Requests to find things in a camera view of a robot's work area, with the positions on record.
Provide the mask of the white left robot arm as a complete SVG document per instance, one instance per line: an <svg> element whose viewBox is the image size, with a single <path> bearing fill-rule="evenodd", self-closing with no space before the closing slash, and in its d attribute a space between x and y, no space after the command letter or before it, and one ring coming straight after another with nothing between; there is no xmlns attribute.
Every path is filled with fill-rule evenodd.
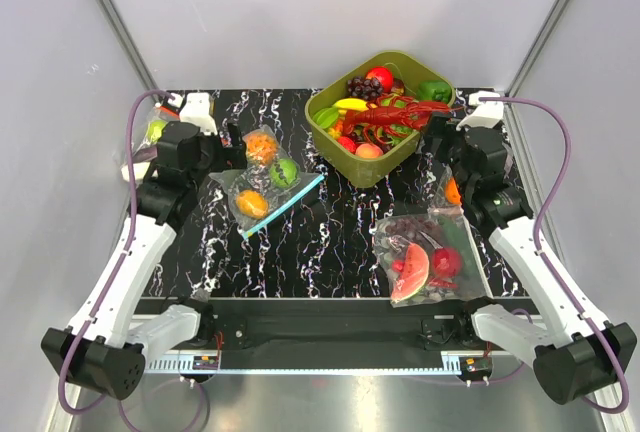
<svg viewBox="0 0 640 432"><path fill-rule="evenodd" d="M48 329L41 349L59 376L117 400L128 398L145 366L181 343L203 348L217 338L207 299L187 298L141 326L131 320L147 282L197 206L199 188L213 172L247 165L235 123L230 142L174 121L163 130L157 156L129 208L117 248L94 290L64 329Z"/></svg>

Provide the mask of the yellow-orange fake fruit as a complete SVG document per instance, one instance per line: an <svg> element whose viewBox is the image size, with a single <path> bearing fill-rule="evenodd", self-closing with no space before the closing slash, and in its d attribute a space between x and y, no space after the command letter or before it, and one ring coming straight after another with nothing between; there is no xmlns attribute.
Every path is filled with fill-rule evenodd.
<svg viewBox="0 0 640 432"><path fill-rule="evenodd" d="M269 204L262 194L254 190L243 190L235 198L238 210L253 219L262 219L269 212Z"/></svg>

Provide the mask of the orange netted fake fruit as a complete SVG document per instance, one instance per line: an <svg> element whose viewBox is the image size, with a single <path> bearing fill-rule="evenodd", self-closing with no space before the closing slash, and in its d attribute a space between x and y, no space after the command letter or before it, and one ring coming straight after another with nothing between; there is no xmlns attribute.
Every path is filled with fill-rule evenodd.
<svg viewBox="0 0 640 432"><path fill-rule="evenodd" d="M277 141L267 132L251 132L244 138L244 141L246 155L251 162L269 165L278 153Z"/></svg>

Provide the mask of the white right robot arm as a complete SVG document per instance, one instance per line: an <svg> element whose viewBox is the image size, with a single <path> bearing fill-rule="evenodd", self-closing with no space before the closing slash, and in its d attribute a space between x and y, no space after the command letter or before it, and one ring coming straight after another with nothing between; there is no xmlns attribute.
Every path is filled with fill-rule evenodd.
<svg viewBox="0 0 640 432"><path fill-rule="evenodd" d="M581 291L536 229L524 192L505 177L502 133L436 113L423 137L434 158L450 167L465 218L513 269L543 320L536 326L492 299L473 299L454 323L457 342L472 349L486 341L511 353L560 405L621 384L637 336Z"/></svg>

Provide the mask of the blue zip top bag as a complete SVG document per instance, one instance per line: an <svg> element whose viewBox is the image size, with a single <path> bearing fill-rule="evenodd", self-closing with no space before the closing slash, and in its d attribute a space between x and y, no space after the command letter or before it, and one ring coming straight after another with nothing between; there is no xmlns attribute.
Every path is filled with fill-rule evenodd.
<svg viewBox="0 0 640 432"><path fill-rule="evenodd" d="M251 162L248 158L247 168L244 170L226 170L219 173L210 173L209 177L217 182L224 193L227 195L228 207L231 215L238 224L240 234L243 239L248 239L259 230L267 227L276 218L284 214L298 201L303 199L309 192L317 187L323 180L324 176L318 173L306 172L300 165L294 161L284 148L280 145L273 130L268 126L262 126L254 131L262 131L269 133L278 143L278 153L269 165L261 165ZM281 189L272 184L269 175L269 169L272 163L278 159L289 158L293 160L298 167L298 180L288 189ZM262 219L253 219L243 215L237 208L235 198L237 194L243 190L254 190L264 196L269 204L269 212Z"/></svg>

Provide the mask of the green fake melon ball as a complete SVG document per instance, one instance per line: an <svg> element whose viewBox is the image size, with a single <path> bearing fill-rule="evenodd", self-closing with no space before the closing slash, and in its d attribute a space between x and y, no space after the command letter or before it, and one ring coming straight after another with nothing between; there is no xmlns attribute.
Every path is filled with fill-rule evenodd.
<svg viewBox="0 0 640 432"><path fill-rule="evenodd" d="M278 159L272 163L269 175L273 185L281 189L288 189L298 180L298 167L289 158Z"/></svg>

